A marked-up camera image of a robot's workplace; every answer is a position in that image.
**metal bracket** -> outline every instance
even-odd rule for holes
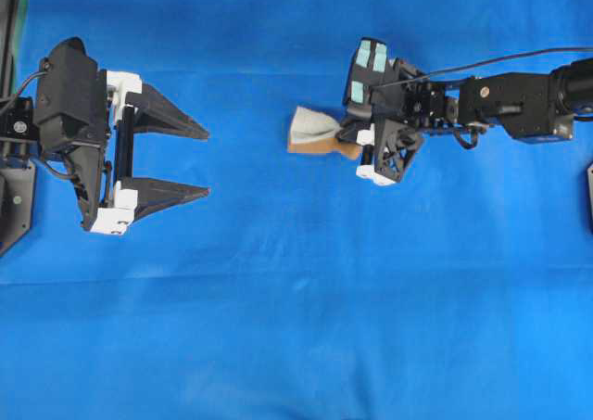
[[[36,175],[30,160],[26,168],[0,171],[0,256],[31,229]]]

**sponge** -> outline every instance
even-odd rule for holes
[[[339,123],[331,116],[311,109],[296,107],[288,135],[288,152],[299,154],[328,154],[337,151],[349,159],[356,159],[361,146],[340,142],[335,135]]]

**blue backdrop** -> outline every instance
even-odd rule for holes
[[[19,78],[73,35],[211,131],[138,136],[134,173],[212,194],[107,237],[40,173],[0,261],[2,418],[590,418],[593,125],[432,138],[388,188],[285,148],[297,105],[342,112],[363,35],[434,70],[593,45],[590,0],[30,0]]]

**cable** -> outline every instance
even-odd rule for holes
[[[6,97],[8,101],[4,104],[2,108],[0,108],[0,117],[2,117],[9,109],[12,108],[12,106],[15,104],[22,92],[25,90],[25,88],[29,86],[29,83],[31,83],[33,80],[39,77],[46,75],[46,73],[47,71],[45,70],[38,70],[37,72],[34,72],[29,77],[27,77],[27,79],[22,83],[22,85],[15,94],[11,95],[10,97]]]
[[[426,80],[431,77],[435,77],[436,75],[450,74],[452,72],[460,72],[462,70],[472,70],[474,68],[479,68],[479,67],[485,66],[485,65],[491,65],[493,63],[499,63],[501,61],[514,60],[517,58],[541,56],[543,54],[551,54],[551,53],[555,53],[555,52],[593,52],[593,46],[551,47],[549,49],[540,49],[538,51],[522,52],[519,54],[512,54],[510,56],[490,58],[489,60],[478,61],[477,63],[472,63],[471,65],[458,66],[457,68],[447,68],[445,70],[434,70],[432,72],[428,72],[427,74],[421,75],[420,77],[415,77],[413,79],[399,80],[397,82],[377,84],[375,86],[371,86],[371,89],[383,88],[386,86],[395,86],[396,84],[420,82],[422,80]]]
[[[49,172],[51,172],[56,178],[58,179],[62,179],[64,181],[69,181],[70,179],[72,179],[74,176],[71,174],[65,174],[64,172],[59,172],[58,170],[55,170],[49,163],[47,163],[46,160],[41,159],[41,158],[37,158],[37,157],[33,157],[31,156],[31,159],[39,162],[41,165],[43,165],[44,167],[47,168],[47,170]]]

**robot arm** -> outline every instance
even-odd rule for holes
[[[363,146],[357,175],[378,185],[403,179],[424,135],[453,135],[472,149],[488,128],[501,125],[526,143],[563,141],[573,138],[574,120],[593,112],[593,58],[550,74],[435,82],[386,54],[382,42],[361,40],[348,74],[347,116],[336,135]],[[448,95],[452,90],[459,90],[459,99]]]
[[[71,38],[43,58],[28,81],[36,77],[35,106],[18,95],[0,101],[0,246],[9,247],[9,238],[13,242],[13,201],[32,203],[32,187],[21,190],[11,179],[13,172],[34,171],[32,160],[72,183],[81,226],[90,232],[123,235],[133,222],[155,211],[208,194],[208,188],[132,175],[135,134],[209,136],[138,75],[100,70],[82,41]],[[106,160],[110,111],[116,131],[114,167]],[[66,173],[53,170],[48,161],[62,162]]]

